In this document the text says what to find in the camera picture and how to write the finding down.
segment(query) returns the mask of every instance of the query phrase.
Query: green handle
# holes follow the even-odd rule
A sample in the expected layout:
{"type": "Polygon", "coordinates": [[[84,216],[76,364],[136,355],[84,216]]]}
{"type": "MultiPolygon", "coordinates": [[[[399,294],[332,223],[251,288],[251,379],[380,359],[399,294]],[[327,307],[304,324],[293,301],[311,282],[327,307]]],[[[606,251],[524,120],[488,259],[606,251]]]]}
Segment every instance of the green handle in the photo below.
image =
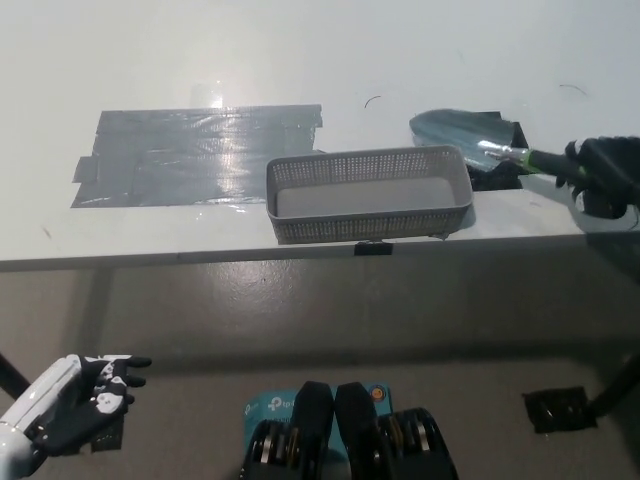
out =
{"type": "Polygon", "coordinates": [[[563,178],[577,187],[588,188],[591,183],[584,168],[566,155],[531,150],[523,159],[523,164],[531,173],[546,173],[563,178]]]}

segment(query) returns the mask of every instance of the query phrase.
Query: mesh basket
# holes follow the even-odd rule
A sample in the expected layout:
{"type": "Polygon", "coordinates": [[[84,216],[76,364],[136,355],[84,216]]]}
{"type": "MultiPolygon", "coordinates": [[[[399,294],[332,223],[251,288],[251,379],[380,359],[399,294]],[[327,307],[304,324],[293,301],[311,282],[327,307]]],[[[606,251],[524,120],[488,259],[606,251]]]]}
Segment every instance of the mesh basket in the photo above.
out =
{"type": "Polygon", "coordinates": [[[307,155],[267,165],[267,209],[281,244],[448,235],[473,193],[455,147],[307,155]]]}

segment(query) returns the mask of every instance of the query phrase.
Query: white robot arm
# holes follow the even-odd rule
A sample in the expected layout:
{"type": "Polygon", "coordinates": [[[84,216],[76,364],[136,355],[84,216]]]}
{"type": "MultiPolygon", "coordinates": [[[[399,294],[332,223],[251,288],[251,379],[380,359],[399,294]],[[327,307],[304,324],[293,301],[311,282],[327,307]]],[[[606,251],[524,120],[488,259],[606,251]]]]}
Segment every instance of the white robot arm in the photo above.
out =
{"type": "Polygon", "coordinates": [[[131,355],[56,361],[0,418],[0,480],[27,477],[117,425],[135,400],[127,388],[145,384],[127,368],[150,364],[131,355]]]}

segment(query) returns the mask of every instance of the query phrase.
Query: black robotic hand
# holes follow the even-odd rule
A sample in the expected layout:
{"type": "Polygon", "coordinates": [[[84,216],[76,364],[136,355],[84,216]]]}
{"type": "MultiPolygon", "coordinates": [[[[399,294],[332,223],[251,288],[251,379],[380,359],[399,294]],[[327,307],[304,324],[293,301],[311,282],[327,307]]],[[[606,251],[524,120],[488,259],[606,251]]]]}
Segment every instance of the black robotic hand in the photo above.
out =
{"type": "Polygon", "coordinates": [[[146,383],[143,378],[130,375],[128,369],[151,365],[148,358],[130,355],[76,359],[80,362],[80,375],[71,392],[72,401],[34,439],[34,443],[47,456],[77,451],[113,426],[120,430],[119,434],[110,433],[115,438],[116,446],[113,448],[119,448],[123,417],[129,405],[135,401],[128,389],[142,387],[146,383]]]}
{"type": "MultiPolygon", "coordinates": [[[[571,142],[565,155],[577,162],[587,186],[574,189],[578,208],[604,218],[622,217],[628,205],[640,206],[640,138],[600,137],[571,142]]],[[[557,185],[572,183],[558,178],[557,185]]]]}

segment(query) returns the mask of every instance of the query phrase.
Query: table surface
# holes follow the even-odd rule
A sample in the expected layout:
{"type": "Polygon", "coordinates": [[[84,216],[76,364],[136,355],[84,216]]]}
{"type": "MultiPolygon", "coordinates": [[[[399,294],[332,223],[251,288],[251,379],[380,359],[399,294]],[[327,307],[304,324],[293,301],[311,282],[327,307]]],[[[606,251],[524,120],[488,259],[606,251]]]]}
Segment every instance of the table surface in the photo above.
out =
{"type": "MultiPolygon", "coordinates": [[[[0,269],[352,254],[278,246],[264,205],[72,210],[71,179],[101,111],[212,99],[319,103],[325,151],[409,146],[409,119],[435,108],[500,110],[552,151],[637,134],[639,16],[636,0],[3,2],[0,269]]],[[[529,190],[474,203],[475,223],[445,243],[635,225],[632,213],[581,224],[558,195],[529,190]]]]}

